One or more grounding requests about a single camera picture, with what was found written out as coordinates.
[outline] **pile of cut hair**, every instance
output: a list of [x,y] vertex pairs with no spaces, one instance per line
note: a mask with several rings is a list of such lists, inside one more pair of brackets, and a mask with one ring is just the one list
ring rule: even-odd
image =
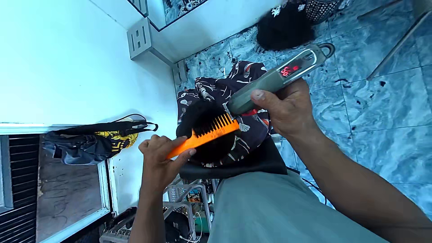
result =
[[[177,137],[187,136],[190,138],[192,136],[192,129],[194,131],[202,131],[203,126],[208,125],[214,118],[225,113],[224,108],[213,101],[198,100],[187,107],[186,112],[181,118],[181,123],[177,127],[176,135]],[[228,155],[234,144],[234,140],[234,132],[231,132],[198,146],[196,148],[197,152],[189,161],[197,165],[217,162]]]
[[287,3],[278,15],[268,12],[257,24],[257,42],[264,50],[281,51],[314,40],[312,23],[299,4]]

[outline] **white wall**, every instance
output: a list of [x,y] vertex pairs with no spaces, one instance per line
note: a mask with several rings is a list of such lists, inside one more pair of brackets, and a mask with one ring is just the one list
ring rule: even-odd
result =
[[[141,19],[127,0],[93,0],[126,29]],[[151,12],[149,18],[157,22]],[[207,0],[173,24],[157,32],[151,28],[153,46],[177,62],[255,24],[283,0]]]
[[165,9],[163,7],[163,0],[147,0],[147,9],[149,12],[149,19],[161,29],[166,25]]
[[160,32],[165,42],[159,51],[174,62],[187,58],[255,24],[281,2],[207,0]]
[[[92,124],[140,113],[175,137],[172,70],[151,53],[131,61],[126,30],[89,0],[2,1],[0,23],[0,122]],[[121,211],[136,204],[137,147],[151,134],[114,157]]]

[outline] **comb teeth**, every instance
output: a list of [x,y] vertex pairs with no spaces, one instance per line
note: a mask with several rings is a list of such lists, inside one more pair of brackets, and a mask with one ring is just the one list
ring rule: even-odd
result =
[[214,130],[220,129],[222,127],[228,126],[231,124],[232,121],[229,118],[229,115],[227,113],[217,116],[214,118],[211,122],[208,122],[206,124],[203,124],[199,128],[194,128],[195,135],[197,137],[201,137],[207,133],[210,133]]

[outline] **hair clipper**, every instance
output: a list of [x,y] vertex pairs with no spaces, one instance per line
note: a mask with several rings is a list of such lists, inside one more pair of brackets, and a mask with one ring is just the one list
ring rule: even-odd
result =
[[[322,51],[323,48],[329,49],[327,55]],[[334,54],[334,51],[334,45],[331,43],[308,45],[300,54],[235,92],[228,101],[229,114],[241,115],[253,109],[254,103],[251,101],[253,90],[260,89],[275,93],[319,67]]]

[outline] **charging cable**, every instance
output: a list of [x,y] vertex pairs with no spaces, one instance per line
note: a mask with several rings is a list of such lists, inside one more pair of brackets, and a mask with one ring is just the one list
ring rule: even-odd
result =
[[191,242],[191,243],[197,243],[197,242],[199,242],[199,241],[201,240],[201,236],[203,236],[203,219],[201,218],[201,215],[200,215],[200,213],[199,213],[198,211],[195,213],[195,216],[196,216],[197,214],[198,214],[198,216],[200,217],[200,220],[201,220],[201,234],[200,234],[200,237],[199,237],[196,241],[193,241],[193,240],[185,239],[185,238],[183,238],[183,237],[180,235],[180,239],[185,240],[185,241],[187,241],[187,242]]

